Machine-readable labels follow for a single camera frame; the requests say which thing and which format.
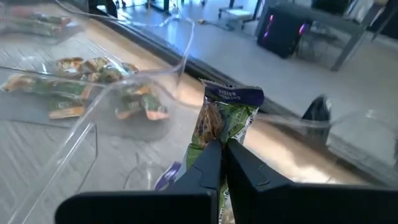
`computer tower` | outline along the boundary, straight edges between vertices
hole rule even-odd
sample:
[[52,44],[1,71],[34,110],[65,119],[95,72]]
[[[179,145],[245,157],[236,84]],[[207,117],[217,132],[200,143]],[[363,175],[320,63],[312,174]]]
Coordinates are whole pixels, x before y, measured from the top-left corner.
[[277,7],[268,9],[265,20],[257,37],[258,45],[282,58],[293,55],[307,20]]

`table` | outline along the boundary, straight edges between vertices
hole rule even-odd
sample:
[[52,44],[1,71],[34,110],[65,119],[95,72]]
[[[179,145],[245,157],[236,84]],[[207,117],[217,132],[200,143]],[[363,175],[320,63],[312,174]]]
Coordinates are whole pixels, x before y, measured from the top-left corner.
[[[42,6],[41,9],[43,9],[42,12],[57,10],[52,6]],[[126,37],[123,37],[121,34],[94,19],[88,19],[84,21],[84,24],[85,30],[73,38],[90,39],[93,44],[102,46],[105,51],[103,52],[104,54],[115,55],[120,61],[132,62],[141,70],[171,67],[165,60],[132,43]],[[196,109],[191,110],[192,113],[181,111],[180,114],[184,123],[192,124],[195,122],[198,109],[203,103],[203,86],[200,82],[190,77],[189,74],[184,73],[180,77],[178,84],[177,99],[181,102],[191,104],[194,108],[196,106]],[[5,180],[6,185],[4,185],[4,182],[0,182],[0,187],[2,188],[0,197],[2,202],[0,213],[2,215],[0,217],[8,218],[17,208],[17,204],[22,201],[26,193],[24,187],[34,187],[32,183],[35,182],[35,178],[39,176],[42,167],[49,160],[49,157],[56,153],[59,142],[67,136],[68,125],[74,122],[76,120],[69,121],[69,123],[61,126],[42,126],[19,121],[2,121],[0,132],[3,133],[1,135],[3,139],[0,141],[2,143],[0,145],[0,153],[6,156],[0,157],[4,160],[0,163],[0,166],[1,170],[6,171],[0,175],[0,178]],[[171,146],[174,145],[176,147],[168,147],[167,152],[162,151],[162,146],[154,148],[154,145],[150,145],[151,148],[146,148],[148,145],[144,142],[137,143],[134,139],[102,134],[99,138],[99,144],[102,144],[105,150],[101,153],[104,153],[102,157],[107,163],[105,167],[98,167],[101,164],[96,164],[96,169],[98,169],[103,179],[94,183],[102,183],[107,186],[112,185],[114,188],[114,185],[119,183],[113,183],[107,178],[114,175],[121,175],[123,179],[126,178],[125,174],[113,172],[109,168],[112,166],[128,166],[130,163],[135,163],[135,161],[130,161],[128,157],[122,157],[122,154],[118,154],[119,152],[113,150],[121,149],[120,146],[134,146],[141,149],[140,156],[149,161],[180,161],[186,145],[189,143],[192,130],[182,127],[181,130],[173,131],[176,131],[181,138],[179,142],[170,142]],[[7,142],[6,140],[9,140],[6,138],[12,138],[11,140],[16,142],[16,145],[10,147],[10,145],[5,143]],[[79,147],[82,148],[79,151],[92,150],[95,147],[93,145],[95,142],[92,143],[91,140],[88,138],[87,142],[80,144]],[[369,184],[367,180],[336,164],[334,157],[318,153],[306,144],[283,133],[275,126],[262,121],[255,121],[249,128],[244,146],[269,166],[297,182]],[[83,159],[81,162],[87,164],[90,161]],[[62,185],[61,191],[58,189],[47,192],[43,201],[39,201],[38,207],[30,214],[27,223],[38,223],[38,220],[40,220],[39,223],[51,222],[53,210],[59,203],[57,199],[59,200],[60,195],[63,195],[64,191],[68,192],[71,188],[75,188],[73,184],[81,181],[81,178],[86,177],[85,171],[82,172],[80,169],[78,165],[67,169],[66,174],[72,174],[72,180],[75,181],[68,180],[67,182],[55,184]],[[58,176],[55,182],[62,180],[63,177],[64,175]],[[45,187],[46,183],[39,182],[39,185]],[[85,186],[85,189],[90,189],[91,187],[95,189],[102,188],[100,184],[89,184]]]
[[365,18],[360,24],[355,24],[351,21],[344,20],[342,17],[331,15],[327,12],[311,9],[309,7],[300,6],[294,2],[287,2],[285,0],[271,0],[266,1],[264,7],[262,8],[261,18],[259,24],[256,28],[256,36],[260,32],[261,27],[266,23],[266,12],[268,7],[277,7],[283,11],[298,15],[302,18],[307,18],[312,21],[319,21],[322,24],[326,24],[337,30],[349,34],[351,37],[347,43],[345,43],[343,50],[341,51],[339,57],[332,66],[332,71],[338,71],[342,64],[345,62],[347,57],[350,55],[356,44],[362,38],[363,34],[366,32],[366,28],[372,23],[374,18],[377,16],[380,9],[384,7],[387,1],[375,1],[372,8],[368,11]]

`snack bar wrapper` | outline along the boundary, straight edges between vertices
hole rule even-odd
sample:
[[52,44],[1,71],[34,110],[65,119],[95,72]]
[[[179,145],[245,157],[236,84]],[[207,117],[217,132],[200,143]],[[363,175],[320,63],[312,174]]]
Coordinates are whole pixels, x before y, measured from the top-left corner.
[[[264,94],[259,87],[220,85],[207,80],[203,83],[205,99],[177,178],[190,168],[212,139],[219,139],[222,147],[231,138],[243,143],[248,126],[264,102]],[[220,223],[228,199],[227,181],[221,169]]]

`purple light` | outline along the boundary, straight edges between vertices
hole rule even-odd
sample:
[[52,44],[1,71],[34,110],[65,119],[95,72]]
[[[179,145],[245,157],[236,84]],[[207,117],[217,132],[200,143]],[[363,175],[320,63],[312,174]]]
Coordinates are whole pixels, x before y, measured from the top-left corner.
[[301,25],[300,30],[298,31],[298,34],[302,35],[304,28],[305,28],[305,24]]

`gray floor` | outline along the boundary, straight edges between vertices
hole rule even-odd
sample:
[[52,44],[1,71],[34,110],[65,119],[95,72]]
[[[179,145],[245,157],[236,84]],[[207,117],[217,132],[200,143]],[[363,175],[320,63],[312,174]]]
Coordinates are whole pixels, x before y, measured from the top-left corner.
[[[245,9],[252,10],[254,3],[246,4]],[[217,21],[218,8],[227,5],[227,0],[208,1],[205,7],[199,1],[190,1],[180,6],[180,10],[193,20]],[[165,17],[141,7],[119,12],[136,21],[156,22]],[[224,22],[225,17],[219,21],[220,24]],[[393,129],[398,121],[395,100],[398,95],[395,72],[398,44],[385,37],[375,42],[364,38],[341,70],[331,72],[327,66],[336,59],[336,51],[332,48],[323,50],[322,55],[326,57],[322,58],[322,63],[297,57],[283,60],[256,45],[250,36],[255,25],[255,22],[249,24],[243,32],[230,32],[213,25],[197,24],[190,55],[238,82],[262,87],[268,98],[295,114],[303,114],[311,101],[321,94],[330,98],[333,121],[350,113],[363,112],[337,124],[331,132],[393,166],[396,138]],[[189,31],[186,25],[178,23],[153,30],[180,50],[187,44]],[[376,114],[386,122],[371,121],[364,115],[367,110],[374,110],[368,117]]]

